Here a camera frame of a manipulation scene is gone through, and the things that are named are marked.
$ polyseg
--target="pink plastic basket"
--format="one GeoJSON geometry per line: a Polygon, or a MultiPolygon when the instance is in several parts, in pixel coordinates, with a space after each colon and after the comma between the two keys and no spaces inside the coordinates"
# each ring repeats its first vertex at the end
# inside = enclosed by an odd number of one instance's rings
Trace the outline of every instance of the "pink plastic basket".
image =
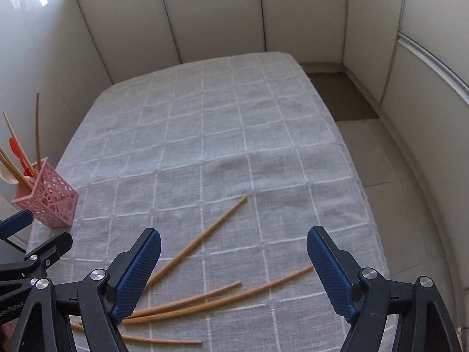
{"type": "Polygon", "coordinates": [[[72,226],[78,193],[51,167],[47,158],[41,162],[33,190],[18,184],[11,203],[31,210],[34,218],[51,229],[72,226]]]}

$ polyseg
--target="gray floor tile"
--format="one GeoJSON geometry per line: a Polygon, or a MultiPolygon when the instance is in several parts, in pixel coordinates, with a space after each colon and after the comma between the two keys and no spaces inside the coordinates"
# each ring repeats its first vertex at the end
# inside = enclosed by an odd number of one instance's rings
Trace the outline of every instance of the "gray floor tile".
{"type": "Polygon", "coordinates": [[[413,219],[423,237],[428,257],[444,255],[435,220],[417,181],[414,178],[405,179],[401,181],[401,184],[405,201],[409,205],[413,219]]]}
{"type": "Polygon", "coordinates": [[[426,262],[420,229],[403,196],[400,182],[365,188],[391,275],[426,262]]]}
{"type": "Polygon", "coordinates": [[[364,187],[399,179],[366,121],[337,122],[364,187]]]}
{"type": "Polygon", "coordinates": [[[400,179],[414,177],[407,160],[381,119],[368,120],[367,123],[370,126],[371,131],[373,131],[373,134],[377,137],[398,177],[400,179]]]}
{"type": "Polygon", "coordinates": [[[377,118],[363,94],[342,72],[308,74],[335,121],[377,118]]]}
{"type": "Polygon", "coordinates": [[[391,279],[400,282],[414,283],[421,276],[429,276],[435,282],[446,308],[454,321],[456,319],[456,305],[454,302],[453,286],[449,275],[449,268],[444,256],[432,258],[420,265],[416,265],[401,273],[391,275],[391,279]]]}

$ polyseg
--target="checkered tablecloth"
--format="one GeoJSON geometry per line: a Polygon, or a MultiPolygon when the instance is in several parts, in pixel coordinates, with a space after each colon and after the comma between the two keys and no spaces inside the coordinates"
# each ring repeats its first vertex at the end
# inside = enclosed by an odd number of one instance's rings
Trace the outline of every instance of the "checkered tablecloth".
{"type": "MultiPolygon", "coordinates": [[[[73,248],[49,269],[55,283],[106,268],[146,227],[161,234],[158,268],[244,194],[248,203],[137,308],[237,279],[250,288],[309,265],[306,234],[318,224],[362,266],[388,275],[349,152],[287,54],[194,62],[112,86],[86,115],[57,171],[80,198],[73,248]]],[[[29,248],[55,232],[35,223],[29,248]]],[[[121,327],[203,341],[195,349],[162,350],[210,352],[339,351],[347,330],[315,273],[218,311],[121,327]]],[[[393,330],[389,324],[384,349],[393,330]]],[[[83,335],[76,341],[87,350],[83,335]]]]}

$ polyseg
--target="white cabinet door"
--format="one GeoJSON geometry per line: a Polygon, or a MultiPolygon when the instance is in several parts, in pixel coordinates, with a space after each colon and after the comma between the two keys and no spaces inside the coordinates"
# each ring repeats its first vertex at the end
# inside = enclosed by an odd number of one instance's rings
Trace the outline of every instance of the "white cabinet door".
{"type": "Polygon", "coordinates": [[[79,0],[114,83],[180,63],[163,0],[79,0]]]}
{"type": "Polygon", "coordinates": [[[346,0],[262,0],[268,51],[302,64],[341,63],[346,0]]]}
{"type": "Polygon", "coordinates": [[[165,0],[182,62],[264,51],[260,0],[165,0]]]}
{"type": "Polygon", "coordinates": [[[405,0],[402,32],[469,85],[469,0],[405,0]]]}
{"type": "Polygon", "coordinates": [[[349,0],[344,65],[381,101],[402,0],[349,0]]]}

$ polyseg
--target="chopstick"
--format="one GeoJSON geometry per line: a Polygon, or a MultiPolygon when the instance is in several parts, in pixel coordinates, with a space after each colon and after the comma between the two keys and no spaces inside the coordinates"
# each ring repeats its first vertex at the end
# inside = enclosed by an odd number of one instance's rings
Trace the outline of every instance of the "chopstick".
{"type": "Polygon", "coordinates": [[[23,147],[21,146],[18,138],[16,137],[15,135],[15,132],[13,131],[13,128],[11,127],[11,124],[10,124],[10,121],[8,120],[8,116],[6,115],[6,112],[4,111],[3,112],[3,116],[5,118],[5,121],[6,121],[6,125],[8,126],[8,129],[10,130],[10,134],[11,134],[11,137],[16,141],[16,144],[18,144],[18,148],[21,152],[21,155],[23,156],[24,158],[24,161],[26,163],[26,165],[28,166],[28,168],[30,169],[31,171],[31,174],[34,178],[36,178],[38,176],[38,174],[36,173],[36,170],[31,166],[31,163],[28,159],[28,156],[26,155],[26,153],[24,152],[23,150],[23,147]]]}
{"type": "Polygon", "coordinates": [[[200,300],[206,299],[208,297],[214,297],[215,295],[222,294],[228,290],[235,289],[237,287],[241,286],[241,281],[237,281],[231,284],[228,284],[223,287],[219,287],[217,289],[214,289],[212,291],[207,291],[202,294],[194,295],[192,297],[187,297],[184,299],[176,300],[174,302],[169,302],[161,305],[156,305],[154,307],[149,307],[149,308],[144,308],[139,311],[134,311],[131,316],[129,316],[126,319],[131,319],[131,318],[138,318],[141,316],[147,316],[147,315],[154,315],[154,314],[160,314],[162,312],[168,312],[174,309],[177,309],[179,307],[184,307],[187,304],[191,304],[194,302],[199,302],[200,300]]]}
{"type": "MultiPolygon", "coordinates": [[[[77,323],[70,323],[73,329],[78,329],[80,331],[84,331],[82,325],[77,323]]],[[[143,343],[152,343],[152,344],[202,344],[201,340],[170,340],[170,339],[153,339],[151,337],[141,337],[141,336],[131,336],[131,335],[120,335],[122,340],[126,341],[137,341],[143,343]]]]}
{"type": "Polygon", "coordinates": [[[145,288],[144,292],[146,292],[151,286],[153,286],[156,282],[160,281],[163,276],[165,276],[172,268],[174,268],[179,262],[181,262],[185,257],[187,257],[199,244],[203,242],[212,232],[219,227],[224,220],[226,220],[230,215],[234,213],[236,209],[238,209],[242,204],[244,204],[248,199],[248,196],[243,196],[241,199],[233,205],[230,209],[224,212],[219,218],[217,218],[207,229],[205,229],[202,233],[200,233],[196,238],[194,238],[184,249],[179,251],[177,255],[175,255],[171,260],[169,260],[163,267],[158,270],[155,274],[153,274],[145,288]]]}
{"type": "Polygon", "coordinates": [[[9,172],[18,180],[18,183],[23,184],[29,190],[33,189],[33,186],[29,181],[26,180],[24,175],[16,167],[16,165],[11,161],[11,158],[6,154],[2,146],[0,146],[0,161],[9,170],[9,172]]]}
{"type": "Polygon", "coordinates": [[[264,291],[267,291],[275,286],[278,286],[279,284],[286,282],[290,279],[293,279],[301,274],[304,274],[308,271],[311,271],[313,269],[313,266],[308,266],[306,268],[302,268],[301,270],[297,270],[289,275],[283,276],[279,279],[276,279],[274,281],[271,281],[269,283],[263,284],[261,286],[254,287],[250,290],[246,291],[241,291],[238,294],[235,295],[230,295],[227,297],[222,297],[217,300],[213,300],[212,302],[204,303],[204,304],[199,304],[199,305],[193,305],[192,307],[186,307],[182,308],[181,310],[176,310],[176,311],[170,311],[170,312],[165,312],[162,314],[156,314],[156,315],[149,315],[149,316],[142,316],[139,318],[131,318],[131,319],[123,319],[122,324],[138,324],[138,323],[146,323],[148,321],[157,321],[157,320],[167,320],[167,319],[174,319],[174,318],[179,318],[181,316],[185,315],[190,315],[190,314],[196,314],[200,313],[203,311],[208,311],[212,310],[214,308],[218,308],[227,304],[231,304],[234,302],[237,302],[239,300],[246,299],[248,297],[254,296],[256,294],[260,294],[264,291]]]}
{"type": "Polygon", "coordinates": [[[35,141],[36,141],[36,167],[38,173],[41,170],[41,151],[39,149],[39,93],[36,94],[36,120],[35,120],[35,141]]]}

